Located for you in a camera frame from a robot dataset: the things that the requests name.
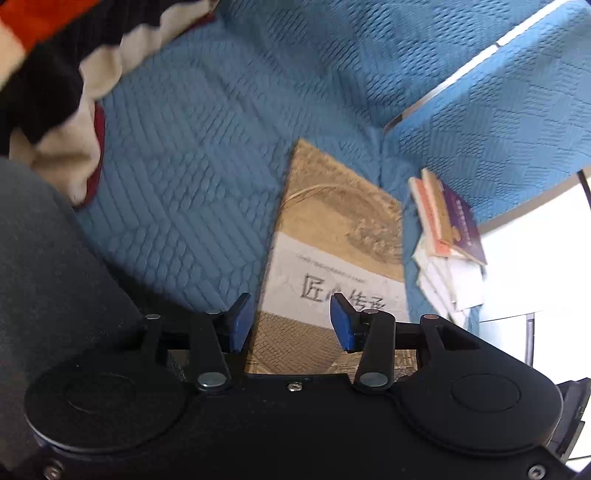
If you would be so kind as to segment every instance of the pink book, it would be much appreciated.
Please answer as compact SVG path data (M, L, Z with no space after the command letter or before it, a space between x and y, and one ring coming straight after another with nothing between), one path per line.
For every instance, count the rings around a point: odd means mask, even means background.
M415 203L417 204L418 216L425 232L425 239L427 241L427 250L430 255L437 257L458 257L457 252L454 252L451 247L444 244L441 240L437 239L435 234L435 216L429 198L427 196L427 190L421 179L410 178L408 179L408 185L410 192L413 196Z

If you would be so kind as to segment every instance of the gray fabric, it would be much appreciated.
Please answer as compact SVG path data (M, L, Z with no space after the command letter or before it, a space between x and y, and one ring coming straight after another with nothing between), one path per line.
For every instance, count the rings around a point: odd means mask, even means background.
M26 166L0 158L0 461L34 451L22 411L48 367L141 317L86 246L72 209Z

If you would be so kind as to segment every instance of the book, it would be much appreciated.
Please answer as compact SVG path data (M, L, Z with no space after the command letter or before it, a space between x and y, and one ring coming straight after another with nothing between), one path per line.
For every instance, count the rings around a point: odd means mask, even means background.
M456 310L465 310L484 303L484 280L480 264L464 258L448 258L453 302Z
M426 168L421 170L421 177L423 178L429 204L431 204L434 213L435 237L450 245L449 241L453 238L452 226L443 196L442 183L433 172Z
M323 374L343 362L330 298L407 322L402 205L305 140L294 148L247 372Z
M434 212L436 237L469 259L486 265L470 205L426 168L421 174Z
M408 185L414 202L417 205L418 217L425 234L423 242L428 254L437 257L462 257L463 255L457 250L454 250L439 240L436 234L435 214L431 207L424 181L412 177L408 179Z
M461 307L457 303L456 295L459 294L462 299L465 298L465 295L456 290L448 264L456 261L469 261L456 258L430 257L424 247L424 239L423 234L413 253L413 260L420 270L417 285L437 314L451 319L455 324L464 327L470 310L469 308Z

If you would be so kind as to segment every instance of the metal pin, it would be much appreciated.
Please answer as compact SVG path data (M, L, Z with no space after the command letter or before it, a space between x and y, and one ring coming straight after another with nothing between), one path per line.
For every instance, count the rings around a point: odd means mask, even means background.
M300 382L293 382L287 385L287 390L290 392L301 392L304 387Z
M61 469L56 465L48 465L43 469L43 476L47 480L60 480Z
M378 388L388 383L388 377L379 372L367 372L359 377L359 382L366 387Z
M226 376L220 372L205 372L197 377L197 381L205 388L221 387L226 380Z
M546 476L546 468L544 465L534 465L530 468L530 471L527 472L527 476L531 480L542 480Z

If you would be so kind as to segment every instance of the golden book cover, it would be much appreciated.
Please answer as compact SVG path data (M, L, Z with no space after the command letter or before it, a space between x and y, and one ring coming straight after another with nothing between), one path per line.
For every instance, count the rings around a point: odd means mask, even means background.
M330 298L337 292L357 310L377 308L399 322L408 321L402 206L299 140L269 254L247 371L354 372L359 354L343 353L330 322ZM408 370L407 360L400 363Z

